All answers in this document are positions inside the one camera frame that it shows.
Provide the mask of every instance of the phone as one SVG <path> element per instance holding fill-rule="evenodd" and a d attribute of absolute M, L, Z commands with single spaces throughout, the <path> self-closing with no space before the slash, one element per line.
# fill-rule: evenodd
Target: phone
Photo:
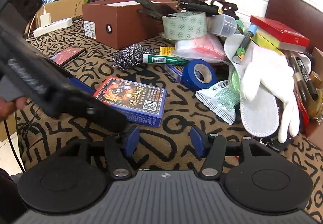
<path fill-rule="evenodd" d="M 85 48 L 78 46 L 69 46 L 63 51 L 52 56 L 51 60 L 53 60 L 60 66 L 64 66 L 67 63 L 74 60 L 75 58 L 77 58 L 82 52 L 85 52 Z"/>

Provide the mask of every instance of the floor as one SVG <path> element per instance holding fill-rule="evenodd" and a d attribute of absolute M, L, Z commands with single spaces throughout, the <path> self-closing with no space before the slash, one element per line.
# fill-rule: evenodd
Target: floor
<path fill-rule="evenodd" d="M 20 163 L 22 164 L 18 150 L 17 133 L 12 134 L 10 138 L 12 140 L 15 152 L 20 160 Z M 12 153 L 8 139 L 4 140 L 3 142 L 0 142 L 0 168 L 7 171 L 7 173 L 10 176 L 21 172 L 21 169 L 15 159 L 15 156 Z"/>

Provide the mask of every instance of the clear plastic container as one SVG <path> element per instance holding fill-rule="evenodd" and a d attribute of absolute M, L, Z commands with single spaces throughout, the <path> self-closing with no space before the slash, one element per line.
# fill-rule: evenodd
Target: clear plastic container
<path fill-rule="evenodd" d="M 229 15 L 215 15 L 207 20 L 207 31 L 209 33 L 229 37 L 237 30 L 235 18 Z"/>

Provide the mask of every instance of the plastic bag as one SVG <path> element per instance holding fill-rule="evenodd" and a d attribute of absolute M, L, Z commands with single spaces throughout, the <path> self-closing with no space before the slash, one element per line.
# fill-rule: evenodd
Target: plastic bag
<path fill-rule="evenodd" d="M 238 73 L 234 66 L 230 65 L 229 67 L 229 85 L 231 86 L 232 91 L 240 96 L 240 81 Z"/>
<path fill-rule="evenodd" d="M 202 59 L 208 63 L 229 63 L 219 39 L 212 34 L 176 42 L 172 55 L 185 60 Z"/>

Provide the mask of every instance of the brown box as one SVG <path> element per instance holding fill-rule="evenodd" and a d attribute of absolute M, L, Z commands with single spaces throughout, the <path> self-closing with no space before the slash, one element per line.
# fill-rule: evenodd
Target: brown box
<path fill-rule="evenodd" d="M 73 18 L 75 7 L 77 7 L 75 12 L 75 17 L 82 16 L 82 5 L 83 0 L 60 0 L 56 2 L 50 2 L 45 4 L 46 12 L 50 14 L 52 23 L 63 20 L 66 18 Z M 36 28 L 40 26 L 40 16 L 43 15 L 43 7 L 41 7 L 36 13 L 35 23 Z"/>
<path fill-rule="evenodd" d="M 8 125 L 10 135 L 16 132 L 16 118 L 14 114 L 8 116 L 7 125 Z M 7 139 L 7 132 L 5 131 L 4 122 L 2 121 L 0 123 L 0 142 L 3 142 L 6 139 Z"/>
<path fill-rule="evenodd" d="M 175 1 L 150 0 L 174 7 Z M 83 5 L 85 35 L 114 49 L 122 49 L 164 30 L 161 21 L 138 12 L 142 5 L 133 0 L 105 0 Z"/>
<path fill-rule="evenodd" d="M 314 57 L 313 71 L 316 72 L 320 78 L 323 78 L 323 52 L 314 48 L 312 55 Z M 308 140 L 316 145 L 319 149 L 323 150 L 323 123 L 319 126 L 316 121 L 310 121 L 306 128 L 306 136 Z"/>

